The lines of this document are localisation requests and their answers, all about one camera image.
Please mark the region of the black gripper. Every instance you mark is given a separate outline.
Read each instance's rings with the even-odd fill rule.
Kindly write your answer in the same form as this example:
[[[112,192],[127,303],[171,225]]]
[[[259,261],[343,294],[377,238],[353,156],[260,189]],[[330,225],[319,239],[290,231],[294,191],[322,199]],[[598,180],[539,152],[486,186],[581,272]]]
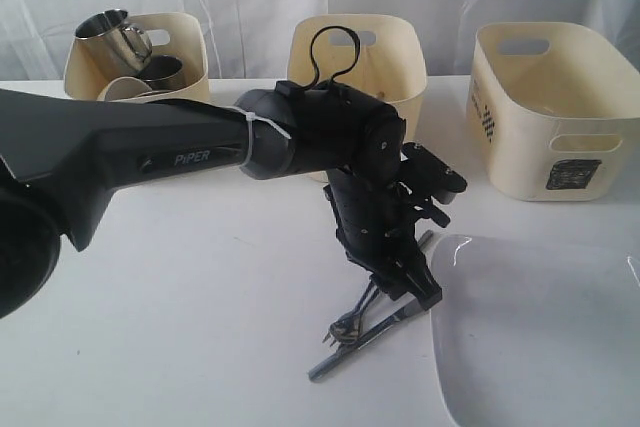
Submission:
[[[390,300],[405,288],[423,310],[442,300],[442,288],[417,246],[415,228],[394,188],[375,188],[343,169],[327,172],[325,195],[336,222],[336,238],[348,259],[372,273],[369,279]],[[382,277],[401,277],[405,288]]]

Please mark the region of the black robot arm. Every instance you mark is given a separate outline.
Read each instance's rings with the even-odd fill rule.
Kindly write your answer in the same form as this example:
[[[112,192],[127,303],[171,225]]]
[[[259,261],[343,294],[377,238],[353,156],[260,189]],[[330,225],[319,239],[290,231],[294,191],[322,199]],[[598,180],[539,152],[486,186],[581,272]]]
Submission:
[[[1,94],[1,312],[31,300],[51,277],[61,242],[91,242],[126,187],[237,166],[266,180],[329,175],[337,236],[350,260],[392,297],[423,309],[442,297],[414,237],[433,206],[441,167],[403,140],[391,105],[352,87],[280,81],[229,107],[188,99],[78,101]]]

